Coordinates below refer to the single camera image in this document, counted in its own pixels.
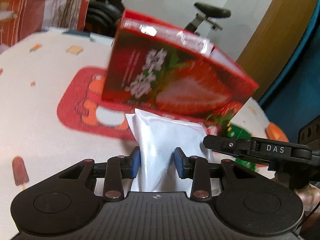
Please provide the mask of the person's hand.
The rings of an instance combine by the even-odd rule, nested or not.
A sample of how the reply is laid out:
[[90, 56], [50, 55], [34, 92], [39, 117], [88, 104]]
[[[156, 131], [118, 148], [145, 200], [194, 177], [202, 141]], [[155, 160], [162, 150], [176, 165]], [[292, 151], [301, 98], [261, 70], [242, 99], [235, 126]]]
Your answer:
[[[300, 197], [304, 205], [305, 215], [308, 216], [310, 212], [319, 203], [319, 188], [312, 184], [307, 185], [302, 189], [295, 190], [295, 193]], [[312, 227], [319, 220], [319, 207], [310, 216], [310, 218], [303, 224], [302, 230], [305, 231]]]

